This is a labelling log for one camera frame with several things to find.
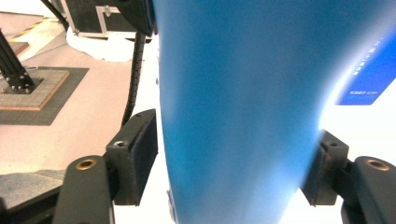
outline black cable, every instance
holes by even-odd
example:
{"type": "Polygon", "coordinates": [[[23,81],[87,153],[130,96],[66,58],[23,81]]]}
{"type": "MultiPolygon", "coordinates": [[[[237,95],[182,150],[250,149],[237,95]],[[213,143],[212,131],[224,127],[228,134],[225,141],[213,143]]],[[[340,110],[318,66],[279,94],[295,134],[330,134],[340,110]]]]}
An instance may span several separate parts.
{"type": "Polygon", "coordinates": [[[44,5],[46,5],[46,7],[53,13],[53,15],[55,15],[56,18],[58,18],[58,20],[64,26],[64,30],[67,32],[67,29],[69,28],[69,23],[66,21],[64,16],[58,11],[58,9],[56,9],[55,6],[49,0],[41,0],[41,2],[43,2],[44,5]]]}
{"type": "Polygon", "coordinates": [[[146,36],[136,32],[134,36],[134,57],[132,58],[131,82],[129,84],[128,101],[122,117],[121,127],[128,122],[134,111],[136,103],[137,88],[139,86],[140,71],[143,62],[143,49],[145,47],[146,36]]]}

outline blue fabric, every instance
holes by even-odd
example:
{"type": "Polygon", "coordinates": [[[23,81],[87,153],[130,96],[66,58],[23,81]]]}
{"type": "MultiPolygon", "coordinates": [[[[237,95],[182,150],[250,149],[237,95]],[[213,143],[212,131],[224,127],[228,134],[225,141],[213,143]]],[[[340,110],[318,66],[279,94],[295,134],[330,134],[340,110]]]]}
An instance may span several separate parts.
{"type": "Polygon", "coordinates": [[[154,0],[178,223],[279,221],[304,180],[335,71],[385,5],[154,0]]]}

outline floor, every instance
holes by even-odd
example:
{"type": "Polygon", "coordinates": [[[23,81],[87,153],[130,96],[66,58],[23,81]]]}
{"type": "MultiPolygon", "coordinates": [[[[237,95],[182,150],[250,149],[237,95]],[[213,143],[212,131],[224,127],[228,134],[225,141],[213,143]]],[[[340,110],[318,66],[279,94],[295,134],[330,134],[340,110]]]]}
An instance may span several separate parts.
{"type": "MultiPolygon", "coordinates": [[[[29,27],[34,20],[19,27],[29,27]]],[[[0,26],[4,22],[0,17],[0,26]]],[[[22,28],[13,27],[17,33],[22,28]]],[[[42,49],[65,43],[57,35],[42,49]]],[[[156,55],[157,46],[146,52],[156,55]]],[[[141,89],[135,111],[158,105],[155,79],[156,56],[145,61],[141,89]]],[[[68,163],[86,155],[102,155],[105,145],[120,128],[125,106],[130,63],[108,63],[62,45],[54,51],[26,60],[24,65],[90,67],[90,71],[51,126],[0,125],[0,174],[65,169],[68,163]]],[[[396,82],[373,105],[329,105],[321,122],[350,146],[349,159],[373,156],[396,164],[396,82]]],[[[160,150],[140,207],[116,207],[117,223],[172,223],[168,214],[166,165],[160,150]]],[[[342,223],[341,200],[336,206],[310,207],[298,191],[291,199],[281,223],[342,223]]]]}

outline blue cylindrical object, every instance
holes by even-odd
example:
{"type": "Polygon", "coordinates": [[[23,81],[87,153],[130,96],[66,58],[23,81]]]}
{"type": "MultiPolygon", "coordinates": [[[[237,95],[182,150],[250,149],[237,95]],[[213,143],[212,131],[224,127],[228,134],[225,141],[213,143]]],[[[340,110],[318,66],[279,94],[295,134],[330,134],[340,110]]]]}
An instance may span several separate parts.
{"type": "Polygon", "coordinates": [[[382,35],[364,34],[394,7],[154,0],[154,8],[177,222],[278,222],[304,180],[337,66],[357,41],[370,47],[382,35]]]}

